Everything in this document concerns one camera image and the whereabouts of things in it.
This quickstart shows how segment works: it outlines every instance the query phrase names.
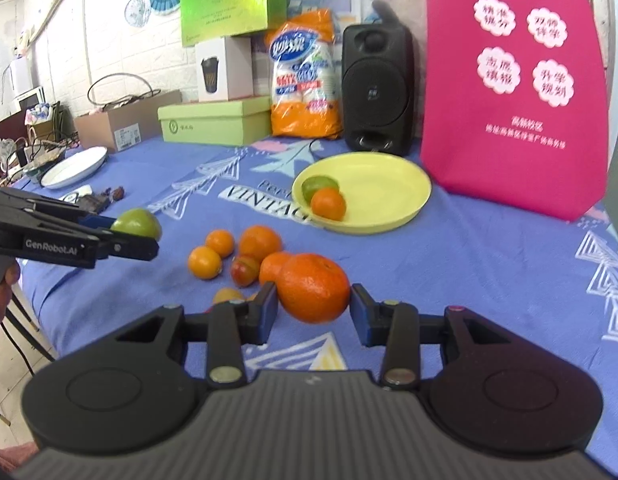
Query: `white cloud-shaped label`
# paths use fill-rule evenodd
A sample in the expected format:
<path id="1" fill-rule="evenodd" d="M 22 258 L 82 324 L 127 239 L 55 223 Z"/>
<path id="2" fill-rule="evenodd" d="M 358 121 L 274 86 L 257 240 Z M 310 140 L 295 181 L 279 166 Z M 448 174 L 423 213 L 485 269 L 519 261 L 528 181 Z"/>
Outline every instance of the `white cloud-shaped label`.
<path id="1" fill-rule="evenodd" d="M 511 94 L 520 84 L 520 65 L 499 46 L 487 47 L 478 56 L 478 75 L 496 94 Z"/>
<path id="2" fill-rule="evenodd" d="M 543 7 L 534 9 L 526 17 L 529 24 L 529 32 L 533 34 L 535 41 L 553 48 L 563 46 L 567 40 L 567 24 L 560 19 L 555 12 Z"/>
<path id="3" fill-rule="evenodd" d="M 516 14 L 500 0 L 478 0 L 474 17 L 480 26 L 494 36 L 508 36 L 516 28 Z"/>
<path id="4" fill-rule="evenodd" d="M 573 78 L 567 67 L 553 59 L 541 61 L 534 68 L 534 88 L 540 99 L 552 107 L 566 106 L 573 97 Z"/>

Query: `cup image on box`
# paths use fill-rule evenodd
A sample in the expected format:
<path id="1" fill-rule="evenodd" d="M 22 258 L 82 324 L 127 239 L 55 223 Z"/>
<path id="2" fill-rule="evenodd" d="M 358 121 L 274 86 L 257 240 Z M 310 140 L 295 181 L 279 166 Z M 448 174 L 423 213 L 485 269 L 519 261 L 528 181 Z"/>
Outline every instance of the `cup image on box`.
<path id="1" fill-rule="evenodd" d="M 202 75 L 205 78 L 205 90 L 209 94 L 215 94 L 218 90 L 218 58 L 208 57 L 203 59 L 202 63 Z"/>

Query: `green fruit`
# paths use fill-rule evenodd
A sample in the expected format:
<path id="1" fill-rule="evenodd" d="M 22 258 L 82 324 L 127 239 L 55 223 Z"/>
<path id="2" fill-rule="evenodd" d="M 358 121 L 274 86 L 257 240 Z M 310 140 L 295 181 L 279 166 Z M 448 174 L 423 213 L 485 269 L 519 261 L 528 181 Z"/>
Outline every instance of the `green fruit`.
<path id="1" fill-rule="evenodd" d="M 315 192 L 322 189 L 323 187 L 332 187 L 334 189 L 340 190 L 340 186 L 338 185 L 338 183 L 330 176 L 310 176 L 307 180 L 303 182 L 303 197 L 305 197 L 305 200 L 308 204 L 311 203 L 311 199 L 315 195 Z"/>
<path id="2" fill-rule="evenodd" d="M 163 228 L 160 226 L 158 218 L 142 208 L 125 211 L 113 222 L 111 229 L 118 233 L 147 236 L 157 242 L 163 236 Z"/>

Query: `tiled floor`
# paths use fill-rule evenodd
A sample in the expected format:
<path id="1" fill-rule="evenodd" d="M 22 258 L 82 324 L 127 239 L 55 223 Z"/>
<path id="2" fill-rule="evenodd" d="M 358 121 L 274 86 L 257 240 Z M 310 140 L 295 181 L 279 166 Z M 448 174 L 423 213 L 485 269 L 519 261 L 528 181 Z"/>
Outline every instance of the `tiled floor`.
<path id="1" fill-rule="evenodd" d="M 33 332 L 32 327 L 25 321 L 24 318 L 22 318 L 18 310 L 13 305 L 10 306 L 10 309 L 20 319 L 20 322 L 22 322 L 22 324 L 35 335 L 36 339 L 38 339 L 38 341 L 40 341 L 46 349 L 51 349 L 51 344 L 49 344 L 45 337 L 40 332 Z M 40 370 L 48 364 L 48 361 L 31 345 L 29 345 L 9 322 L 5 321 L 4 325 L 10 335 L 14 338 L 14 341 L 18 343 L 18 346 L 27 357 L 27 360 L 30 362 L 34 372 Z M 25 444 L 26 442 L 30 442 L 32 440 L 32 434 L 27 428 L 27 425 L 22 418 L 22 413 L 20 412 L 20 396 L 22 396 L 22 390 L 29 379 L 30 374 L 24 361 L 22 360 L 22 357 L 16 351 L 16 348 L 14 348 L 14 346 L 6 338 L 3 330 L 1 330 L 0 413 L 11 421 L 11 426 L 6 425 L 2 420 L 0 420 L 0 449 L 9 446 L 16 446 L 18 444 Z"/>

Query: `pink bag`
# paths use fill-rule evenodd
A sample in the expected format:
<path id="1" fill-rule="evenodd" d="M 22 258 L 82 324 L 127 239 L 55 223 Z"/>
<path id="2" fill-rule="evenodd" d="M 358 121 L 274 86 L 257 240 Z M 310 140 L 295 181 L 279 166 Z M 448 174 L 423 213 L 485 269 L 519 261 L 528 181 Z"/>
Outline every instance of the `pink bag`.
<path id="1" fill-rule="evenodd" d="M 427 0 L 422 160 L 450 192 L 574 220 L 606 189 L 588 0 Z"/>

